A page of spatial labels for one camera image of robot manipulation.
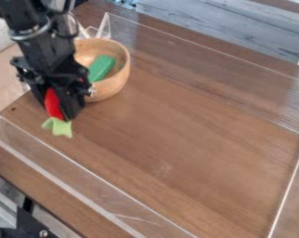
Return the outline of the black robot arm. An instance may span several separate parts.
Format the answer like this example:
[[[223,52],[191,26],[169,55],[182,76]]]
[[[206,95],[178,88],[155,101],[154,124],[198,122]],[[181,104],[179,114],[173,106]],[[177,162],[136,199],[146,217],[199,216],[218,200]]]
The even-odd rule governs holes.
[[[79,21],[70,7],[56,8],[51,0],[0,0],[0,19],[23,52],[11,59],[20,81],[30,85],[38,101],[46,101],[54,90],[62,116],[75,119],[94,89],[90,70],[76,60]]]

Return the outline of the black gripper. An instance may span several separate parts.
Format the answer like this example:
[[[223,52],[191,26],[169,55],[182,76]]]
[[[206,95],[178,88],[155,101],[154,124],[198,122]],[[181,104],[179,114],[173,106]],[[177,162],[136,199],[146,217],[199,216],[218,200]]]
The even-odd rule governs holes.
[[[10,30],[10,38],[18,43],[23,56],[11,64],[22,81],[31,87],[42,105],[48,88],[58,91],[64,119],[75,119],[86,107],[86,96],[92,94],[88,69],[78,62],[75,39],[79,30],[70,27],[40,27],[23,31]]]

